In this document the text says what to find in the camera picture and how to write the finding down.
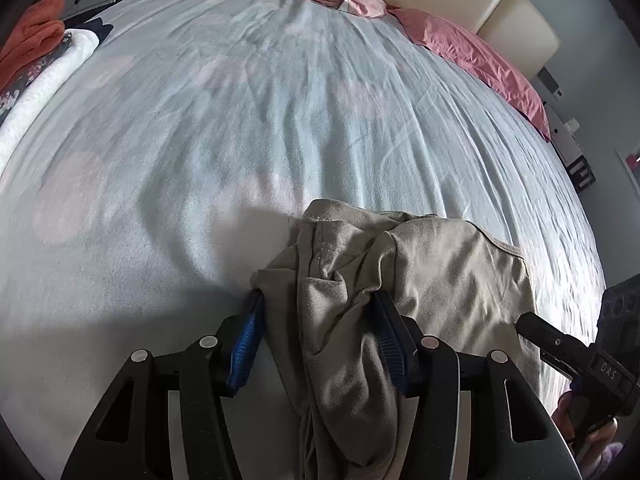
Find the floral dark folded cloth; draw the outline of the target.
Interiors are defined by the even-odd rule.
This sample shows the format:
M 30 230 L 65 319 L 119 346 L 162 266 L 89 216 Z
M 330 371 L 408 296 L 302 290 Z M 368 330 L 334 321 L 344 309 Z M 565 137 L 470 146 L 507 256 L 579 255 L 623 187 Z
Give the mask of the floral dark folded cloth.
M 65 34 L 62 41 L 49 53 L 31 62 L 15 74 L 13 79 L 1 90 L 0 120 L 4 122 L 9 112 L 13 110 L 18 98 L 48 68 L 60 58 L 72 44 L 72 36 Z

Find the light blue bed sheet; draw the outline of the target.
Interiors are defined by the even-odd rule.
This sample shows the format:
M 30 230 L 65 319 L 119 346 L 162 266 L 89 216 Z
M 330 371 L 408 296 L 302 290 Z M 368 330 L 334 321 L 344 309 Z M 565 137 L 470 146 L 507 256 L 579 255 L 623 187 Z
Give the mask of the light blue bed sheet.
M 470 220 L 585 341 L 604 273 L 555 151 L 398 21 L 309 0 L 125 0 L 1 175 L 1 414 L 63 471 L 134 350 L 241 304 L 316 198 Z

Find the dark pink pillow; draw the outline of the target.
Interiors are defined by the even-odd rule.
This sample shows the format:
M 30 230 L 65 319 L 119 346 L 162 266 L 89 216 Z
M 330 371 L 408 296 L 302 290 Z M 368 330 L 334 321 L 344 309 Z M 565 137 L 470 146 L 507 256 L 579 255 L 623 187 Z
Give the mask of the dark pink pillow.
M 414 44 L 453 62 L 484 82 L 520 112 L 546 142 L 551 141 L 541 97 L 520 70 L 487 42 L 464 27 L 431 13 L 399 6 L 389 6 L 387 11 L 398 19 Z

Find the white folded cloth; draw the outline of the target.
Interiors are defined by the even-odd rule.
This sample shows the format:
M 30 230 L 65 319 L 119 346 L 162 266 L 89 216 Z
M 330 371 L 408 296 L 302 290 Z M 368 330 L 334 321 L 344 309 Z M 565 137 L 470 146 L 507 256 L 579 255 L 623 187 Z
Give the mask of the white folded cloth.
M 88 29 L 68 31 L 70 46 L 52 61 L 24 90 L 9 95 L 11 108 L 1 121 L 1 171 L 23 136 L 53 98 L 62 84 L 84 64 L 100 44 L 97 34 Z

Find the orange fluffy towel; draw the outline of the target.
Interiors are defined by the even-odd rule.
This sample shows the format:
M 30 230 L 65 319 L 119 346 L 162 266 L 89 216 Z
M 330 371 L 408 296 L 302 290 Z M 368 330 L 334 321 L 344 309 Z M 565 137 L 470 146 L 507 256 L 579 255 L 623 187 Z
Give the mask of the orange fluffy towel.
M 65 0 L 40 0 L 18 20 L 1 50 L 1 88 L 20 70 L 51 52 L 62 41 L 64 6 Z

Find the right white nightstand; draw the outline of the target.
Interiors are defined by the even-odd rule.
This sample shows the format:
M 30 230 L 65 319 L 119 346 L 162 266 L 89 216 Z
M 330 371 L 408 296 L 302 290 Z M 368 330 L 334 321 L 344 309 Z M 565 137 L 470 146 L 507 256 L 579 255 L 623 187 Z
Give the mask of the right white nightstand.
M 582 146 L 575 136 L 575 133 L 580 128 L 579 122 L 575 118 L 570 118 L 563 122 L 547 102 L 544 102 L 544 109 L 548 117 L 551 143 L 556 154 L 561 159 L 575 191 L 581 193 L 596 182 L 596 177 L 586 159 Z

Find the beige garment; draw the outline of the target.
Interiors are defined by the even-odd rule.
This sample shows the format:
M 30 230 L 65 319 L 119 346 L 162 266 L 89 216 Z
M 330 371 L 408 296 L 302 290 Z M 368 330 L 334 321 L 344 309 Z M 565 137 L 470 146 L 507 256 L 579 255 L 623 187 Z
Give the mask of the beige garment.
M 540 386 L 538 353 L 515 330 L 535 307 L 524 257 L 472 222 L 314 200 L 255 285 L 304 479 L 399 476 L 426 336 L 502 350 Z

